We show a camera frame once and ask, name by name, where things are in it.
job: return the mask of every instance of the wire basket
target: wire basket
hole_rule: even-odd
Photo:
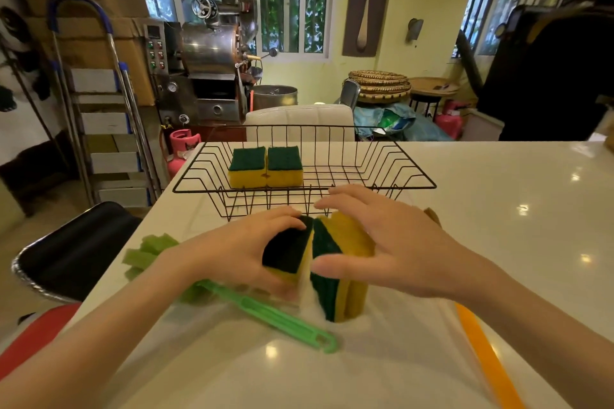
[[[388,137],[357,142],[354,127],[257,125],[243,128],[245,142],[217,142],[216,130],[198,150],[173,187],[174,193],[207,193],[220,217],[231,220],[280,205],[293,205],[307,215],[328,214],[312,204],[331,186],[362,184],[396,200],[404,189],[434,189],[435,182]],[[236,148],[298,146],[303,186],[234,189],[228,167]]]

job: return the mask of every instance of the green plastic handle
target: green plastic handle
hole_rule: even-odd
[[[239,294],[211,280],[198,281],[196,285],[202,286],[218,296],[234,302],[248,314],[278,328],[303,343],[324,351],[326,354],[331,354],[339,348],[337,338],[334,335],[313,327],[301,319],[281,312],[275,309],[275,307],[263,304],[252,297]]]

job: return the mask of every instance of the stainless steel drum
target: stainless steel drum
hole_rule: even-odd
[[[200,23],[184,23],[181,39],[183,44],[181,59],[190,78],[234,79],[236,76],[234,64],[240,61],[236,25],[209,27]]]
[[[292,86],[254,86],[254,109],[298,105],[298,90]]]

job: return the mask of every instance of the forearm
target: forearm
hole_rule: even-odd
[[[3,407],[91,406],[186,287],[179,272],[173,274],[157,261],[0,382]]]
[[[614,406],[614,344],[486,260],[458,301],[574,408]]]

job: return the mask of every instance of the control panel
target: control panel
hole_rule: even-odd
[[[145,25],[145,54],[149,73],[168,74],[164,22],[151,20]]]

